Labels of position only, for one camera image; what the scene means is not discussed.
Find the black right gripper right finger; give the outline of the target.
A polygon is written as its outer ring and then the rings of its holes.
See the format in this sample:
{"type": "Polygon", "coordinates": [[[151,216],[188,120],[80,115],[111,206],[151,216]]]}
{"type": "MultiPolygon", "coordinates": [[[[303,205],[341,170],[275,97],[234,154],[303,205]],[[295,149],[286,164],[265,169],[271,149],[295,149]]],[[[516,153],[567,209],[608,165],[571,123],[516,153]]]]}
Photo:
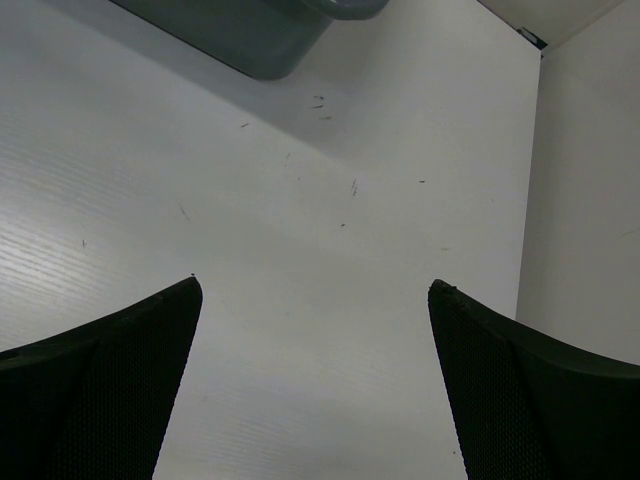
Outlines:
{"type": "Polygon", "coordinates": [[[638,478],[638,366],[556,340],[442,280],[428,309],[468,478],[638,478]]]}

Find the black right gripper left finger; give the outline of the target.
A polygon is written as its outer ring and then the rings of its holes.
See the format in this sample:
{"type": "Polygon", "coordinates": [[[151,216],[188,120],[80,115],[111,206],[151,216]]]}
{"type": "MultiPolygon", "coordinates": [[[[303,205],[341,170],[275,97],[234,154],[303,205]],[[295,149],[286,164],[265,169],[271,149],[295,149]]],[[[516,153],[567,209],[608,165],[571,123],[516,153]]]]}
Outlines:
{"type": "Polygon", "coordinates": [[[188,277],[1,354],[4,479],[150,479],[201,312],[188,277]]]}

